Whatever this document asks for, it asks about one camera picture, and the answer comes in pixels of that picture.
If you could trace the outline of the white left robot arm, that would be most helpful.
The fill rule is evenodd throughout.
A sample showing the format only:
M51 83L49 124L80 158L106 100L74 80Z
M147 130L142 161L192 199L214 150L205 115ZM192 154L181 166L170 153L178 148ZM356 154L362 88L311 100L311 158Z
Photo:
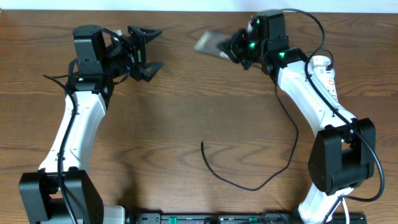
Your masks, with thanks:
M38 170L19 181L30 223L134 223L125 207L104 204L89 176L90 158L114 87L128 78L149 82L162 67L146 60L146 45L159 35L135 26L127 34L97 25L73 30L76 58L61 84L61 125Z

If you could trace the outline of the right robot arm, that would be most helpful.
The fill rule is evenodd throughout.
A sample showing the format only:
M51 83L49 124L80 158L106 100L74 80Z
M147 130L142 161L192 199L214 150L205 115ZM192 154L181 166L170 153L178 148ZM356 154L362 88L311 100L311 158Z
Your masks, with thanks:
M312 186L292 221L332 223L333 212L352 191L382 171L373 122L356 118L338 101L333 59L291 47L282 10L260 12L218 48L244 69L260 63L309 123L315 135L308 160Z

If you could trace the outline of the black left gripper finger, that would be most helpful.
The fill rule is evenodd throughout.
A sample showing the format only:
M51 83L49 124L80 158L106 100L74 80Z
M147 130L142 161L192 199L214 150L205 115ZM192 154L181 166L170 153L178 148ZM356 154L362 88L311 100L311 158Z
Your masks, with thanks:
M148 44L150 41L152 41L153 39L155 39L162 33L162 31L159 29L144 29L144 28L142 28L141 31L143 34L144 42L146 44Z
M150 82L163 65L163 62L146 63L140 68L141 79L145 82Z

